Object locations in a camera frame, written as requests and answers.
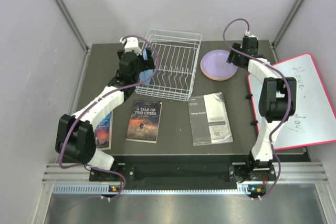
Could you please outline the blue plate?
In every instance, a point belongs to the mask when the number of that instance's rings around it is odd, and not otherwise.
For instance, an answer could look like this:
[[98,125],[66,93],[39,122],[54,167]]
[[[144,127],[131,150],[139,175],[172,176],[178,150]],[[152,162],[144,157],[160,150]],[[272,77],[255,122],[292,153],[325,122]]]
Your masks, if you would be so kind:
[[[147,47],[143,50],[142,56],[144,60],[152,60],[152,52],[153,50],[150,47]],[[150,67],[148,70],[142,71],[139,75],[140,81],[143,82],[142,84],[147,87],[150,84],[150,80],[144,82],[144,80],[148,79],[152,74],[155,69],[155,66]]]

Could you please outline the purple plate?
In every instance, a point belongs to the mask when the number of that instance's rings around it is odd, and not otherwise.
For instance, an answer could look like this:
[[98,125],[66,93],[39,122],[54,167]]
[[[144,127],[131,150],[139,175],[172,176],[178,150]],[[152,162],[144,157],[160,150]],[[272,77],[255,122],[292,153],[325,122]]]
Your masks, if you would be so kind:
[[226,50],[212,50],[206,53],[200,63],[201,70],[204,70],[211,76],[224,77],[237,71],[238,67],[227,63],[229,51]]

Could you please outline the orange plate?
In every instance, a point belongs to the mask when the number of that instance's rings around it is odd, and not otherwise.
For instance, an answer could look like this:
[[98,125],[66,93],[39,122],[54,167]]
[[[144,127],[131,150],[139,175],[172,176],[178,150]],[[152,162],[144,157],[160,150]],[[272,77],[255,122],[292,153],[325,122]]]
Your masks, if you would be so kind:
[[202,70],[202,73],[209,79],[211,80],[215,80],[215,81],[224,81],[224,80],[228,80],[230,79],[231,77],[233,77],[235,75],[237,71],[234,71],[232,74],[229,74],[229,75],[226,75],[224,77],[215,77],[215,76],[211,76],[210,74],[208,74],[207,72],[205,72],[204,70]]

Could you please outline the white wire dish rack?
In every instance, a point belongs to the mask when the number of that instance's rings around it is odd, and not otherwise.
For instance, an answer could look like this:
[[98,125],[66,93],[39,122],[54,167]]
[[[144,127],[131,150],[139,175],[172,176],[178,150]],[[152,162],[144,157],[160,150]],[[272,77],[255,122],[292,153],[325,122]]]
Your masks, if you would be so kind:
[[149,84],[136,87],[136,93],[188,101],[193,91],[202,35],[151,28],[145,38],[156,48],[160,64]]

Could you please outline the pink plate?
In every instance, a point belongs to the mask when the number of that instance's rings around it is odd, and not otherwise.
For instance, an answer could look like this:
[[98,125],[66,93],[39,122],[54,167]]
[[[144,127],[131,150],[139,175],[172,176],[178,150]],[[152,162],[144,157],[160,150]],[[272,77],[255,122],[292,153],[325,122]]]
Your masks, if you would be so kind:
[[225,80],[228,80],[228,79],[232,78],[235,74],[233,74],[233,75],[231,75],[231,76],[224,77],[224,78],[213,77],[213,76],[207,75],[207,74],[205,74],[205,73],[204,73],[204,75],[205,75],[207,78],[211,79],[211,80],[215,80],[215,81],[225,81]]

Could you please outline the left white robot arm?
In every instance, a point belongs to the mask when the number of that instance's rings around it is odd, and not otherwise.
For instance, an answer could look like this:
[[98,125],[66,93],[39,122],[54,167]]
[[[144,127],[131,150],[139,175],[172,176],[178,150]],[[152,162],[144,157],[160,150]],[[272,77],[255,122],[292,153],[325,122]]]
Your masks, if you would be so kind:
[[65,169],[63,159],[75,165],[89,165],[101,170],[107,180],[114,180],[119,168],[114,158],[98,149],[95,130],[99,123],[115,108],[125,102],[136,86],[150,81],[160,62],[155,48],[121,49],[117,52],[119,68],[102,92],[83,109],[64,114],[58,122],[55,150],[59,153],[59,166]]

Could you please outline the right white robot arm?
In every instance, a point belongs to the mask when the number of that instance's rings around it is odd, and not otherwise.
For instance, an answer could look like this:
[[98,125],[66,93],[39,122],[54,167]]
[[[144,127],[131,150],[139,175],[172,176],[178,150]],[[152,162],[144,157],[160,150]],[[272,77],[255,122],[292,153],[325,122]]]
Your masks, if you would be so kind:
[[233,176],[258,179],[271,173],[274,144],[283,124],[295,113],[297,82],[284,77],[258,54],[258,39],[245,35],[242,44],[234,43],[228,63],[246,69],[261,84],[259,98],[259,134],[244,168],[235,168]]

